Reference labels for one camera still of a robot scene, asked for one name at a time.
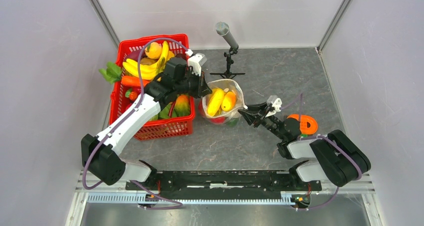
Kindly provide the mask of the clear dotted zip bag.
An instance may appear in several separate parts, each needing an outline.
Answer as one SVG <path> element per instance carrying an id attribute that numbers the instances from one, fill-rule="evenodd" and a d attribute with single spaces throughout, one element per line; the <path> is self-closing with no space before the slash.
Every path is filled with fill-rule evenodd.
<path id="1" fill-rule="evenodd" d="M 241 119 L 238 110 L 246 108 L 239 84 L 232 79 L 220 79 L 207 85 L 212 93 L 200 100 L 200 115 L 212 124 L 235 126 Z"/>

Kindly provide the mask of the red toy apple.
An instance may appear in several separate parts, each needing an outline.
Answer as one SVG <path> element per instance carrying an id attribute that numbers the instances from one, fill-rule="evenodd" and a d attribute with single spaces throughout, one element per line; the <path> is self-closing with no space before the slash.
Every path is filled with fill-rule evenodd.
<path id="1" fill-rule="evenodd" d="M 224 124 L 228 118 L 221 116 L 216 118 L 210 118 L 210 121 L 214 124 Z"/>

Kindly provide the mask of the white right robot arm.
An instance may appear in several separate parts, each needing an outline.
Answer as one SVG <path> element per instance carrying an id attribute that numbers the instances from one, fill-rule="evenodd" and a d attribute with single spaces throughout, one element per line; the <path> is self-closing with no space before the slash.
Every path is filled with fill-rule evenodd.
<path id="1" fill-rule="evenodd" d="M 368 157 L 343 131 L 302 137 L 301 116 L 280 120 L 273 110 L 272 104 L 264 102 L 247 105 L 238 112 L 250 126 L 263 126 L 281 140 L 277 150 L 283 158 L 306 160 L 291 169 L 288 182 L 293 189 L 302 190 L 311 181 L 323 180 L 343 187 L 371 169 Z"/>

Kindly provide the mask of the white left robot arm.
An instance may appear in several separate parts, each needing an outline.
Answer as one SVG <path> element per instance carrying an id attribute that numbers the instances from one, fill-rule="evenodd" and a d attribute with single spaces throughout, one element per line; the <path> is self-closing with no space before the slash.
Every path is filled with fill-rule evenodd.
<path id="1" fill-rule="evenodd" d="M 81 140 L 83 176 L 91 172 L 108 186 L 120 179 L 136 180 L 145 190 L 153 189 L 157 176 L 151 173 L 151 167 L 146 163 L 124 162 L 120 154 L 136 132 L 169 103 L 176 101 L 179 95 L 202 98 L 211 93 L 202 71 L 206 60 L 201 53 L 188 60 L 171 58 L 161 80 L 148 83 L 118 119 L 95 136 L 86 134 Z"/>

